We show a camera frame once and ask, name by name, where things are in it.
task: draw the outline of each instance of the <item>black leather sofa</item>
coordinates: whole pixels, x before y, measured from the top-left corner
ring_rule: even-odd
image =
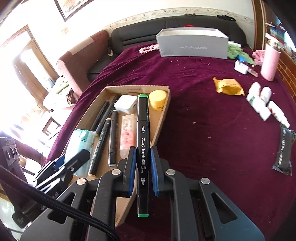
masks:
[[[149,46],[152,43],[156,43],[156,34],[160,30],[184,27],[186,24],[195,27],[216,28],[226,34],[230,41],[239,43],[242,47],[247,46],[245,33],[234,21],[204,15],[183,15],[151,19],[114,29],[108,42],[109,49],[113,51],[113,56],[103,55],[88,70],[88,80],[90,82],[94,81],[98,74],[125,49],[140,44]]]

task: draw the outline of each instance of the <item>white charger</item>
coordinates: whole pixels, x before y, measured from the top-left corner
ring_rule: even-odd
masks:
[[[241,63],[239,60],[235,62],[234,69],[242,74],[247,74],[249,66]]]
[[[114,108],[131,115],[135,113],[137,109],[138,97],[133,95],[122,95],[118,101],[114,104]]]

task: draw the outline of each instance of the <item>yellow lid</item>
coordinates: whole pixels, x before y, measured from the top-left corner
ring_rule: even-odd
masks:
[[[149,94],[150,104],[153,109],[163,110],[167,93],[164,90],[155,90]]]

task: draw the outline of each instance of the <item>purple tablecloth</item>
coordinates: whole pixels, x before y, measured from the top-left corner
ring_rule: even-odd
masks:
[[[171,103],[157,143],[159,155],[186,177],[212,180],[268,239],[287,216],[296,196],[295,177],[271,169],[279,146],[279,123],[266,122],[245,96],[217,93],[213,77],[234,78],[247,93],[257,81],[296,128],[296,105],[277,75],[273,82],[234,70],[234,60],[139,54],[131,47],[115,59],[81,95],[61,129],[49,160],[59,157],[75,126],[108,85],[168,85]],[[291,162],[296,164],[295,148]],[[170,240],[168,199],[153,198],[149,218],[132,207],[117,230],[123,240]]]

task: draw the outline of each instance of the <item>green marker cap end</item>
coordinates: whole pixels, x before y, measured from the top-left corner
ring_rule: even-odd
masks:
[[[139,218],[147,218],[149,214],[138,214]]]
[[[148,95],[145,95],[145,94],[140,94],[140,95],[138,95],[138,98],[140,98],[140,97],[145,97],[145,98],[148,98]]]

